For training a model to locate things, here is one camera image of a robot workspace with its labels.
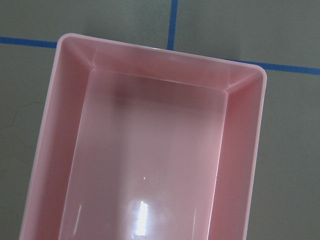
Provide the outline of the pink plastic bin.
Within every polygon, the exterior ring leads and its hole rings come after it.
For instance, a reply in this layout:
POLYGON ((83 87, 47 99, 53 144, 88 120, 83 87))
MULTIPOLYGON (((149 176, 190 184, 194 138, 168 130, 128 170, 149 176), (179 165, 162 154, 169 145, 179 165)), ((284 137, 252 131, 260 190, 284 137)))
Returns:
POLYGON ((63 35, 20 239, 246 239, 266 85, 258 65, 63 35))

